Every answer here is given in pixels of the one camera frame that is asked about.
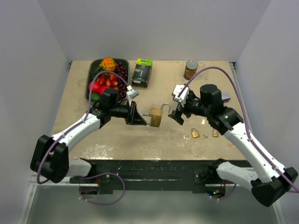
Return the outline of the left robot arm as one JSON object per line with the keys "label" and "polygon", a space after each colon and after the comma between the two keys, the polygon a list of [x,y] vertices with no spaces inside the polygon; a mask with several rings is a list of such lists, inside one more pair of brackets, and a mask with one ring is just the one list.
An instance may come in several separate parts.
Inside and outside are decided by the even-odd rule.
{"label": "left robot arm", "polygon": [[101,129],[112,117],[123,118],[127,125],[145,126],[147,122],[139,114],[133,99],[139,95],[137,90],[127,87],[126,97],[119,100],[117,90],[104,90],[100,99],[89,103],[81,119],[67,129],[52,136],[42,135],[36,143],[30,169],[53,183],[65,177],[81,177],[86,183],[96,180],[97,172],[85,159],[71,160],[70,151],[85,137]]}

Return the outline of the black green razor box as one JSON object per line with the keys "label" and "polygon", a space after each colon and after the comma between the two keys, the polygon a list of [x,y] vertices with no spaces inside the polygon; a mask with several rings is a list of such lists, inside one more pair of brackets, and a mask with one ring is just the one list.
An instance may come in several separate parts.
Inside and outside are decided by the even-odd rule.
{"label": "black green razor box", "polygon": [[137,59],[134,73],[131,79],[131,83],[133,86],[142,88],[148,87],[152,70],[152,64],[152,60]]}

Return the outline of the grey fruit tray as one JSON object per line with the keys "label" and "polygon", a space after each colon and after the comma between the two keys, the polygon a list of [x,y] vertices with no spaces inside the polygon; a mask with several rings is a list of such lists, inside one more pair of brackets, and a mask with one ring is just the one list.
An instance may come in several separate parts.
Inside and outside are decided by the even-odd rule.
{"label": "grey fruit tray", "polygon": [[[108,70],[118,74],[121,78],[106,72],[98,76],[94,85],[91,85],[98,73]],[[126,97],[127,88],[122,79],[128,82],[128,74],[129,62],[125,59],[106,57],[93,61],[87,76],[85,88],[86,100],[88,100],[89,97],[91,97],[91,102],[99,100],[104,90],[108,88],[117,90],[119,93],[119,100],[123,100]]]}

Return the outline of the silver keys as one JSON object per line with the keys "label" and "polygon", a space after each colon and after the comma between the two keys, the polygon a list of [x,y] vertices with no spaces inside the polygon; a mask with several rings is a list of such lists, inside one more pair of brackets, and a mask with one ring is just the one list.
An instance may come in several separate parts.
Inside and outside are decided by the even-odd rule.
{"label": "silver keys", "polygon": [[189,135],[182,135],[182,134],[181,134],[180,136],[184,138],[185,143],[187,143],[188,140],[190,139]]}

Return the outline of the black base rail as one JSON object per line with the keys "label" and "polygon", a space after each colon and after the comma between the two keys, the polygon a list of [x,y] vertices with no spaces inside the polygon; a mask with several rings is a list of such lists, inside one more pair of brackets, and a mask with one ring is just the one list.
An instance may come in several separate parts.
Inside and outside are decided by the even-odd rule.
{"label": "black base rail", "polygon": [[72,177],[72,184],[95,184],[100,194],[114,190],[190,191],[220,198],[228,193],[229,181],[209,173],[212,161],[89,160],[88,179]]}

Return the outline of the small brass padlock with key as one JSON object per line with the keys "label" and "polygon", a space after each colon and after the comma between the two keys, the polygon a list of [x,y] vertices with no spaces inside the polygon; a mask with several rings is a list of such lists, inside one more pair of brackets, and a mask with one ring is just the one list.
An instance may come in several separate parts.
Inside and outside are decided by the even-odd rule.
{"label": "small brass padlock with key", "polygon": [[195,127],[191,129],[191,134],[192,134],[193,138],[200,137],[200,133],[198,132],[197,128],[195,128]]}

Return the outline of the orange flower bunch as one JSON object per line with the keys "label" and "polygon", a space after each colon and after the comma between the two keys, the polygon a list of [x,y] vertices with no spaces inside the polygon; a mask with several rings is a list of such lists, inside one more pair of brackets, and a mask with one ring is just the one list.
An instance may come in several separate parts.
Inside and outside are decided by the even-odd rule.
{"label": "orange flower bunch", "polygon": [[103,70],[114,72],[116,69],[116,62],[113,58],[106,57],[101,61],[99,67]]}

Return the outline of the orange label tin can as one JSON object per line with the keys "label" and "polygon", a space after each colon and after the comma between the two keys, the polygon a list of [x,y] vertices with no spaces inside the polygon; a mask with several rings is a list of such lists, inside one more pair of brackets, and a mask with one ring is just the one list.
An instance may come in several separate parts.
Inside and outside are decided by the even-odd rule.
{"label": "orange label tin can", "polygon": [[198,63],[194,60],[189,60],[186,62],[185,71],[184,71],[184,78],[186,80],[191,79],[198,69]]}

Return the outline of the red strawberries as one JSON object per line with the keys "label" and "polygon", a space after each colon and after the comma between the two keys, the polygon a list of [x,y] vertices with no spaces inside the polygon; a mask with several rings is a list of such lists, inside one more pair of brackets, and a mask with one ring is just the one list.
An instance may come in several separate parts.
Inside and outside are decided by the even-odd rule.
{"label": "red strawberries", "polygon": [[108,73],[101,74],[98,77],[97,82],[101,86],[108,86],[118,90],[119,78],[115,75],[111,75]]}

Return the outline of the green fruit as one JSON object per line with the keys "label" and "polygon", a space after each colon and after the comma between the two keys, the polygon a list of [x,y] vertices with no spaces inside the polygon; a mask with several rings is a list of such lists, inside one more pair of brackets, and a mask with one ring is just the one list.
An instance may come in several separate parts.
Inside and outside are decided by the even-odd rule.
{"label": "green fruit", "polygon": [[97,102],[101,98],[100,94],[93,92],[91,94],[91,102]]}

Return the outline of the large brass padlock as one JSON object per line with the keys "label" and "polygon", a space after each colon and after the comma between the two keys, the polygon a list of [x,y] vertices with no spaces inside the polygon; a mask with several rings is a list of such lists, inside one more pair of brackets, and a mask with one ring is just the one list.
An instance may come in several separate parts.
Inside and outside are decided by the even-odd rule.
{"label": "large brass padlock", "polygon": [[163,103],[160,108],[152,107],[149,111],[149,115],[162,116],[163,108],[168,106],[168,114],[171,112],[171,105],[168,103]]}
{"label": "large brass padlock", "polygon": [[148,123],[151,127],[160,127],[162,116],[160,115],[149,115],[149,114],[141,114],[141,116],[151,117],[150,123]]}

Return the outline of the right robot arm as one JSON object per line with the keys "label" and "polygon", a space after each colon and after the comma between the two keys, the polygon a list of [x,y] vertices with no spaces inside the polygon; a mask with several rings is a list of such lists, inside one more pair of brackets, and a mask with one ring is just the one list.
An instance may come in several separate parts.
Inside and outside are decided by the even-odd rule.
{"label": "right robot arm", "polygon": [[197,97],[186,85],[177,84],[172,92],[177,103],[168,116],[184,123],[182,115],[205,117],[209,125],[223,135],[242,153],[253,170],[238,167],[218,159],[210,165],[208,178],[213,183],[227,180],[251,191],[263,206],[270,207],[288,192],[298,177],[293,168],[286,168],[278,162],[246,128],[245,121],[238,112],[224,105],[222,93],[214,84],[205,84]]}

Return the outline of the dark red grapes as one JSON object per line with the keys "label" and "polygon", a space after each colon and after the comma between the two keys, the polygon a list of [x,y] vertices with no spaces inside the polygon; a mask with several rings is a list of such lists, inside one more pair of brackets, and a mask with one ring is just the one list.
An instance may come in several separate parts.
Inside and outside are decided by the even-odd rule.
{"label": "dark red grapes", "polygon": [[[128,81],[128,65],[124,62],[117,63],[115,73],[122,77],[126,82]],[[120,100],[123,100],[126,97],[126,91],[126,84],[119,79],[118,92],[120,95]]]}

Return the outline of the long shackle brass padlock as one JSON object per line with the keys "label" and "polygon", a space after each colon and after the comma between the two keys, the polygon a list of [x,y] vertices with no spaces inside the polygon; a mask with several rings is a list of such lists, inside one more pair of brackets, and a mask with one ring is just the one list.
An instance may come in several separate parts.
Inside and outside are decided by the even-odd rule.
{"label": "long shackle brass padlock", "polygon": [[213,135],[213,137],[219,137],[219,132],[217,130],[213,129],[212,135]]}

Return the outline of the red apple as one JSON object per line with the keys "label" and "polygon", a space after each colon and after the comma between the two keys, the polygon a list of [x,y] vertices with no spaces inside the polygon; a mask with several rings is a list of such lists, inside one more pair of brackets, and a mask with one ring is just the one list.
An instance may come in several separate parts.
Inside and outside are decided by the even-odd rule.
{"label": "red apple", "polygon": [[92,82],[88,85],[88,90],[91,93],[97,93],[99,95],[102,95],[102,93],[105,91],[105,89],[109,89],[110,87],[107,85],[101,85],[99,82],[95,81],[92,85]]}

